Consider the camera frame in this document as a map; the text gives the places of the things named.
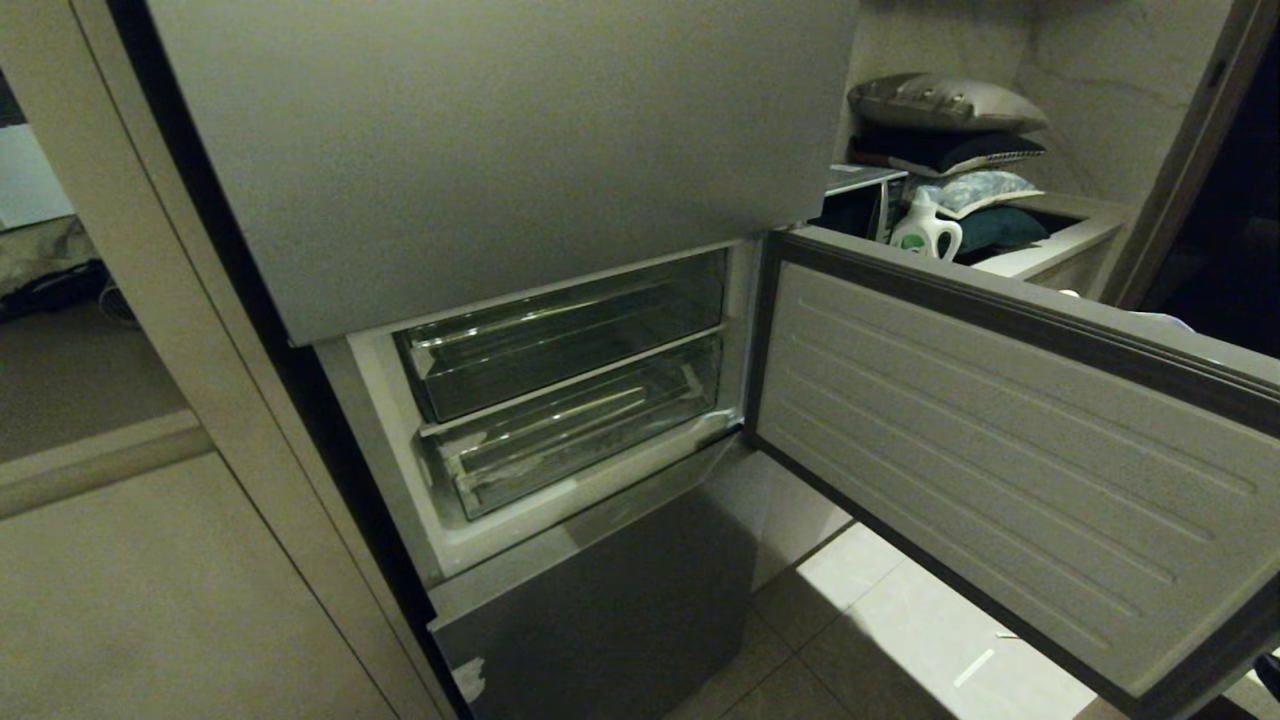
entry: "gray refrigerator door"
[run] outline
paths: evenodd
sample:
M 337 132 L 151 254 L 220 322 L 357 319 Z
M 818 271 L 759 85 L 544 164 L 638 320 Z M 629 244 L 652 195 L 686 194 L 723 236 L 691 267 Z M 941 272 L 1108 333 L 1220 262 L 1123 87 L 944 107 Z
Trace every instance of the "gray refrigerator door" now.
M 477 720 L 660 717 L 742 638 L 768 459 L 721 441 L 430 592 Z
M 294 343 L 818 214 L 856 3 L 148 3 Z

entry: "cabinet door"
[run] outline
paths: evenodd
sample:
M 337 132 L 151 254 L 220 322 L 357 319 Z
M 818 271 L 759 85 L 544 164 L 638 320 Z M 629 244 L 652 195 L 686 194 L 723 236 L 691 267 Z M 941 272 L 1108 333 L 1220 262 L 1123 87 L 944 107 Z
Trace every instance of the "cabinet door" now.
M 856 9 L 113 5 L 296 343 L 817 215 Z
M 0 716 L 390 719 L 215 454 L 0 521 Z
M 1280 361 L 820 228 L 765 252 L 772 456 L 1134 717 L 1280 639 Z

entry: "refrigerator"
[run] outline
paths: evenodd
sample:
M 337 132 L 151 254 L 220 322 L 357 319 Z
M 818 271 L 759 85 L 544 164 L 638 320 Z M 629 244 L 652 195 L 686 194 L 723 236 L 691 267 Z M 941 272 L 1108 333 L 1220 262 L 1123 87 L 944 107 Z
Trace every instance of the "refrigerator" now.
M 1280 642 L 1276 360 L 804 224 L 855 3 L 114 10 L 474 716 L 726 662 L 765 457 L 1134 717 Z

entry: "refrigerator door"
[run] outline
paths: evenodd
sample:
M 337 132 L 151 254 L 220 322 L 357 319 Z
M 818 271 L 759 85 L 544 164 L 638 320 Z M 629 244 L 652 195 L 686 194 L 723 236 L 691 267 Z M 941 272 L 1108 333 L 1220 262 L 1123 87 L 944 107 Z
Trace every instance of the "refrigerator door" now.
M 147 6 L 302 345 L 817 215 L 856 3 Z
M 660 717 L 728 662 L 767 468 L 735 434 L 431 589 L 476 720 Z
M 805 228 L 749 434 L 1137 719 L 1280 642 L 1280 361 Z

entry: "gray pillow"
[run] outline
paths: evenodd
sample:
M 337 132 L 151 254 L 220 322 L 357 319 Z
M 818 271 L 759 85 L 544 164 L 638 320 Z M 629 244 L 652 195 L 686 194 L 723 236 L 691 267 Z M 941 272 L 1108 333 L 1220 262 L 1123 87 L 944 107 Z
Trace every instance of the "gray pillow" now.
M 849 91 L 854 113 L 891 128 L 1030 132 L 1048 119 L 1030 100 L 998 85 L 938 73 L 905 73 Z

